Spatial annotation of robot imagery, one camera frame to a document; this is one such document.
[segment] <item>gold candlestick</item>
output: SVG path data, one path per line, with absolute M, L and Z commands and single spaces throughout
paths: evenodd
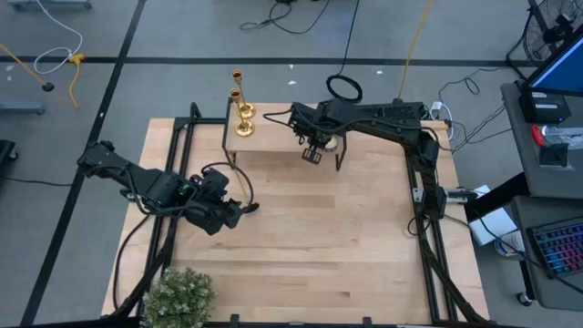
M 252 118 L 255 115 L 255 106 L 253 106 L 253 104 L 251 103 L 246 102 L 245 96 L 243 96 L 243 84 L 242 84 L 243 72 L 241 72 L 240 69 L 235 69 L 230 75 L 233 77 L 233 81 L 237 83 L 237 87 L 239 88 L 240 91 L 240 100 L 243 103 L 239 104 L 238 106 L 240 106 L 241 109 L 240 112 L 242 117 Z
M 230 90 L 230 98 L 235 103 L 235 106 L 237 107 L 237 110 L 235 110 L 235 112 L 237 113 L 237 116 L 240 118 L 240 122 L 235 127 L 235 131 L 240 137 L 248 137 L 253 133 L 253 131 L 255 131 L 255 125 L 248 118 L 245 118 L 242 115 L 240 96 L 241 92 L 239 89 L 233 88 Z

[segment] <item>green plant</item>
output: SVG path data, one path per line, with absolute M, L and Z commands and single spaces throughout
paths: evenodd
M 159 282 L 144 294 L 142 325 L 149 328 L 200 328 L 210 318 L 216 294 L 208 274 L 188 268 L 167 269 Z

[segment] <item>chair wheel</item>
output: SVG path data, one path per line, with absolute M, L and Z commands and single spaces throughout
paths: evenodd
M 519 292 L 517 294 L 517 300 L 518 300 L 518 302 L 520 302 L 524 306 L 532 305 L 532 300 L 528 298 L 528 296 L 525 292 Z
M 15 161 L 17 159 L 18 159 L 18 151 L 16 151 L 15 149 L 12 149 L 10 156 L 8 156 L 8 160 Z

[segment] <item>wooden table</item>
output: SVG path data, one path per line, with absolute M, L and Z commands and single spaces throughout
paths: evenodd
M 253 120 L 260 123 L 260 135 L 264 122 Z M 173 121 L 150 120 L 142 167 L 164 168 Z M 436 129 L 442 145 L 449 147 L 442 122 L 424 125 Z M 195 127 L 189 175 L 225 160 L 222 132 L 221 125 Z M 293 134 L 270 137 L 288 142 Z M 212 276 L 218 294 L 212 321 L 225 322 L 238 313 L 242 322 L 361 323 L 364 316 L 374 323 L 431 322 L 418 242 L 406 232 L 414 214 L 403 149 L 357 132 L 347 140 L 338 172 L 333 157 L 315 166 L 295 151 L 241 152 L 237 163 L 250 176 L 260 209 L 243 216 L 236 229 L 223 227 L 212 237 L 185 220 L 179 222 L 172 266 Z M 179 158 L 176 163 L 178 171 Z M 228 196 L 242 200 L 233 172 L 218 169 L 230 178 Z M 443 187 L 458 186 L 451 153 L 440 153 L 438 175 Z M 445 212 L 465 220 L 462 206 L 448 205 Z M 130 204 L 122 241 L 142 218 Z M 152 226 L 150 220 L 124 251 L 120 300 L 144 270 Z M 442 220 L 441 227 L 452 280 L 487 318 L 467 228 L 450 220 Z M 435 281 L 443 305 L 443 289 Z M 103 313 L 112 311 L 110 282 Z M 444 306 L 440 312 L 446 318 Z

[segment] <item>electric fan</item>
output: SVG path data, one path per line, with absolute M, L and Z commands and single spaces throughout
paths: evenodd
M 539 66 L 550 57 L 581 24 L 583 0 L 543 0 L 528 10 L 528 19 L 520 40 L 506 55 L 506 61 L 522 77 L 510 54 L 522 44 L 527 62 Z

